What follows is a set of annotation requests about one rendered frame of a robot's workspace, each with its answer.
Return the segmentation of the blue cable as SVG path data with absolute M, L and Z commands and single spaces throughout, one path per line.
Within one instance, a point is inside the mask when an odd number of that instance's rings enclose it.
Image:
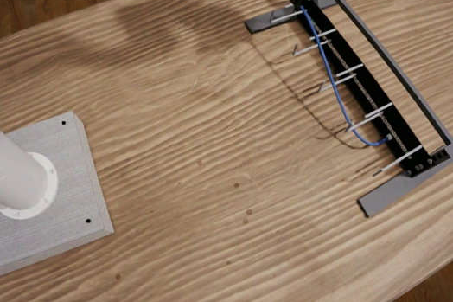
M 323 50 L 322 50 L 322 45 L 321 45 L 321 43 L 320 43 L 320 41 L 319 41 L 319 38 L 318 38 L 317 33 L 316 33 L 316 31 L 315 31 L 315 28 L 314 28 L 314 26 L 313 26 L 311 20 L 309 19 L 309 16 L 308 16 L 307 12 L 305 11 L 305 9 L 304 9 L 304 7 L 303 7 L 302 5 L 301 5 L 301 8 L 300 8 L 300 9 L 302 10 L 302 12 L 304 13 L 305 17 L 307 18 L 307 20 L 308 20 L 308 22 L 309 22 L 309 25 L 310 25 L 310 27 L 311 27 L 311 29 L 312 29 L 312 32 L 313 32 L 313 34 L 314 34 L 314 36 L 315 36 L 315 38 L 316 38 L 317 45 L 318 45 L 318 47 L 319 47 L 319 49 L 320 49 L 320 52 L 321 52 L 321 54 L 322 54 L 322 58 L 323 58 L 324 64 L 325 64 L 325 66 L 326 66 L 326 69 L 327 69 L 328 74 L 329 74 L 329 78 L 330 78 L 331 83 L 332 83 L 332 86 L 333 86 L 333 88 L 334 88 L 336 98 L 338 99 L 338 102 L 339 102 L 339 104 L 340 104 L 341 110 L 342 110 L 342 112 L 343 112 L 343 114 L 344 114 L 344 116 L 345 116 L 345 118 L 346 118 L 348 124 L 350 125 L 351 122 L 350 122 L 350 120 L 349 120 L 349 118 L 348 118 L 348 116 L 347 116 L 347 114 L 346 114 L 346 111 L 345 111 L 345 109 L 344 109 L 344 107 L 343 107 L 343 104 L 341 103 L 340 96 L 339 96 L 339 94 L 338 94 L 338 92 L 337 92 L 337 89 L 336 89 L 336 86 L 335 86 L 335 82 L 334 82 L 333 77 L 332 77 L 332 74 L 331 74 L 331 72 L 330 72 L 329 65 L 328 65 L 328 63 L 327 63 L 325 54 L 324 54 L 324 52 L 323 52 Z M 367 142 L 364 138 L 362 138 L 362 137 L 359 135 L 359 133 L 358 133 L 355 129 L 353 129 L 352 131 L 354 132 L 354 134 L 355 134 L 355 135 L 356 135 L 363 143 L 365 143 L 365 144 L 367 144 L 367 145 L 373 145 L 373 146 L 375 146 L 375 145 L 381 145 L 381 144 L 383 143 L 382 140 L 378 141 L 377 143 L 370 143 L 370 142 Z

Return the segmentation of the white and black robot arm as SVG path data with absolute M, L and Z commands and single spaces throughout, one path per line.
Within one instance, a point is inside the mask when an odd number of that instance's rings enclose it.
M 58 186 L 58 173 L 49 159 L 24 151 L 0 131 L 0 212 L 3 215 L 20 221 L 37 217 L 51 205 Z

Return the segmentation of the grey metal rack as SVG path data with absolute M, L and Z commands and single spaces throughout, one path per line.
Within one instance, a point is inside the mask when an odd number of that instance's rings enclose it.
M 371 43 L 444 141 L 445 145 L 435 151 L 436 153 L 433 152 L 433 155 L 428 154 L 380 84 L 334 24 L 322 12 L 322 10 L 337 4 Z M 395 178 L 357 200 L 362 211 L 368 218 L 451 164 L 453 162 L 453 138 L 398 63 L 345 0 L 308 0 L 304 9 L 314 25 L 326 58 L 338 73 L 336 77 L 340 76 L 342 79 L 335 82 L 335 84 L 344 82 L 367 114 L 365 118 L 369 118 L 357 125 L 351 123 L 344 132 L 349 132 L 371 120 L 383 138 L 381 140 L 383 143 L 386 142 L 392 154 L 397 159 L 387 165 L 387 167 L 374 173 L 373 177 L 395 165 L 397 162 L 399 162 L 404 170 L 404 172 Z M 318 47 L 307 18 L 302 10 L 297 10 L 292 3 L 285 5 L 282 9 L 272 10 L 261 16 L 245 20 L 245 25 L 253 35 L 294 19 L 297 19 L 302 24 L 309 34 L 310 40 L 313 40 L 316 45 L 296 52 L 298 46 L 298 43 L 296 43 L 292 55 L 298 55 Z

